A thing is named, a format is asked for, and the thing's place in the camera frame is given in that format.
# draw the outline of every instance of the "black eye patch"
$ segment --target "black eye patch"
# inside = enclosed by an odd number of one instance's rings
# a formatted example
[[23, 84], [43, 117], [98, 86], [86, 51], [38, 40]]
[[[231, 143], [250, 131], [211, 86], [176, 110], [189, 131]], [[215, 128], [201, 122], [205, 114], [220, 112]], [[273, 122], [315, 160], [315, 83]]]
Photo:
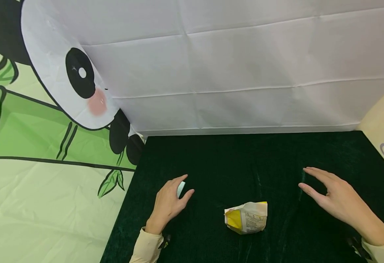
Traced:
[[95, 93], [94, 70], [88, 56], [78, 48], [66, 54], [66, 72], [75, 92], [82, 98], [91, 98]]

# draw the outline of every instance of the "hand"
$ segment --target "hand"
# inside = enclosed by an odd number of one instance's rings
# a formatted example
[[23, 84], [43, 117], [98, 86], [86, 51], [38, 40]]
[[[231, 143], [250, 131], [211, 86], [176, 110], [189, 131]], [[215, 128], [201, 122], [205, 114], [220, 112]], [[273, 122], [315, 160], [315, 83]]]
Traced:
[[306, 183], [298, 186], [325, 211], [349, 224], [374, 246], [384, 246], [384, 223], [370, 210], [356, 191], [346, 181], [324, 170], [306, 167], [303, 171], [320, 180], [327, 188], [326, 196]]
[[167, 223], [177, 216], [185, 207], [192, 194], [191, 189], [184, 194], [182, 199], [177, 197], [177, 188], [188, 175], [167, 181], [155, 198], [154, 210], [145, 226], [145, 232], [159, 235]]

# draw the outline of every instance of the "pink shape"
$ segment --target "pink shape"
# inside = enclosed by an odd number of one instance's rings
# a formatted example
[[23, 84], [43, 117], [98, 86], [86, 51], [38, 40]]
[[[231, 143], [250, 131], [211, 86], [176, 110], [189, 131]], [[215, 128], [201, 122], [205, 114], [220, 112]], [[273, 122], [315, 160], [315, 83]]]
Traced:
[[106, 96], [104, 92], [95, 87], [94, 95], [88, 99], [88, 109], [94, 116], [101, 116], [107, 110]]

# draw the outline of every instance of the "dark green velvet cloth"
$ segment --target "dark green velvet cloth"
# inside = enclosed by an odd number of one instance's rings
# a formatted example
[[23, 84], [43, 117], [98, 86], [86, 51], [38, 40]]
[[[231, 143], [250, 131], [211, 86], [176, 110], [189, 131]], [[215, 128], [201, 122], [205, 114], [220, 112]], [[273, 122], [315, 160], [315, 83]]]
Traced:
[[[302, 168], [347, 180], [384, 221], [384, 160], [362, 132], [151, 137], [126, 194], [101, 262], [128, 262], [164, 183], [189, 174], [195, 193], [165, 233], [158, 262], [364, 262], [347, 245], [355, 232], [323, 211], [297, 184], [325, 194]], [[223, 210], [268, 202], [263, 232], [238, 235]]]

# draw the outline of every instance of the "crumpled food wrapper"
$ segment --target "crumpled food wrapper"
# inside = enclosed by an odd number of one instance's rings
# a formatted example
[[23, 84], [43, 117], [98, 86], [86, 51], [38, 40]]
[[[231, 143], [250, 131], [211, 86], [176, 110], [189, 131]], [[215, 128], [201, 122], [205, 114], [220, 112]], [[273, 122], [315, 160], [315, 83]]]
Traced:
[[267, 202], [247, 202], [243, 205], [224, 210], [225, 224], [240, 235], [264, 230], [267, 216]]

